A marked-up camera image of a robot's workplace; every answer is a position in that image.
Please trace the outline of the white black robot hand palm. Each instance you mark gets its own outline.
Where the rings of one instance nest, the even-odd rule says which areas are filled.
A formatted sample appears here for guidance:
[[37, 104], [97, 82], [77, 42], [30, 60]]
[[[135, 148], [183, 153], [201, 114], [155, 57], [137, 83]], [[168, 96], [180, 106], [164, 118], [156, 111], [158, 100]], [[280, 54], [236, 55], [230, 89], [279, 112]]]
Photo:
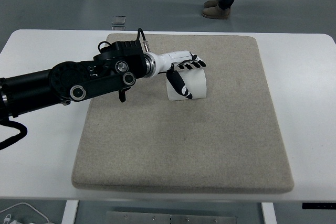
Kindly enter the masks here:
[[145, 77], [154, 77], [159, 73], [167, 72], [172, 65], [177, 67], [183, 63], [194, 61], [196, 55], [186, 50], [169, 52], [161, 55], [149, 51], [144, 53], [144, 58], [147, 67]]

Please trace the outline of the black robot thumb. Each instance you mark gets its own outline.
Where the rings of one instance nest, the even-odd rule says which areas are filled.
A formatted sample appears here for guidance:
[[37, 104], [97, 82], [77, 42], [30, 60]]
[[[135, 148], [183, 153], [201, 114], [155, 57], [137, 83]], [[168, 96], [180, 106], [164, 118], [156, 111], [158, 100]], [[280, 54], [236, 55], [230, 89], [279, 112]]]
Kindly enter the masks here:
[[174, 67], [171, 67], [166, 72], [166, 77], [177, 94], [190, 100], [193, 98], [181, 75], [174, 69]]

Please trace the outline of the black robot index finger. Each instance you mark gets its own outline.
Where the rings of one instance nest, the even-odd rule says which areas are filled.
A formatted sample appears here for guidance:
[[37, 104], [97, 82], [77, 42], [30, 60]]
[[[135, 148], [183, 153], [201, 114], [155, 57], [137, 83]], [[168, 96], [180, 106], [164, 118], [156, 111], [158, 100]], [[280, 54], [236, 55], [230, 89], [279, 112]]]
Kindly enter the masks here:
[[207, 65], [206, 65], [206, 63], [205, 62], [203, 62], [203, 61], [198, 61], [198, 64], [201, 66], [201, 67], [206, 67]]

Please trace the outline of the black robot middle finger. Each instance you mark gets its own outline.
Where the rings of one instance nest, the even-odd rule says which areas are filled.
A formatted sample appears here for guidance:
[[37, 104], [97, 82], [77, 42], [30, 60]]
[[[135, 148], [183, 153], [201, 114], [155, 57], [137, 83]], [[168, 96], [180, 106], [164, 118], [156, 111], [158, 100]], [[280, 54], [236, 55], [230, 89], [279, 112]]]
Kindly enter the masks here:
[[192, 62], [192, 65], [195, 66], [196, 68], [200, 68], [201, 67], [200, 64], [197, 63], [197, 62]]

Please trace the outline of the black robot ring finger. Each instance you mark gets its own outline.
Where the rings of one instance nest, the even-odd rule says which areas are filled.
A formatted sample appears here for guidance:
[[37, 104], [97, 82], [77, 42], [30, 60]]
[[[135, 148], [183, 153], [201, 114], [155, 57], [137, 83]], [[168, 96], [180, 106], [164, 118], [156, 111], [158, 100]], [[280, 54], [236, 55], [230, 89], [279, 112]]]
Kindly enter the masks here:
[[185, 64], [185, 68], [188, 69], [188, 70], [193, 70], [194, 69], [194, 67], [192, 67], [191, 64], [189, 64], [189, 63]]

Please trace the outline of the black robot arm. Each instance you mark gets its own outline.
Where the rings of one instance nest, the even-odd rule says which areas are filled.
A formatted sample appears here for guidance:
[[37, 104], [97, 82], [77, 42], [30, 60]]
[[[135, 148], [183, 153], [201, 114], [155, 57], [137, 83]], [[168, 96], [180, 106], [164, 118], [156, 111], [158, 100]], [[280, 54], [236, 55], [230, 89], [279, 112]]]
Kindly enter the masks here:
[[140, 78], [166, 73], [178, 94], [192, 95], [176, 71], [205, 67], [205, 62], [189, 51], [156, 55], [143, 51], [137, 40], [116, 41], [104, 48], [92, 61], [59, 63], [52, 69], [11, 78], [1, 78], [1, 120], [55, 104], [79, 102], [117, 91], [124, 93]]

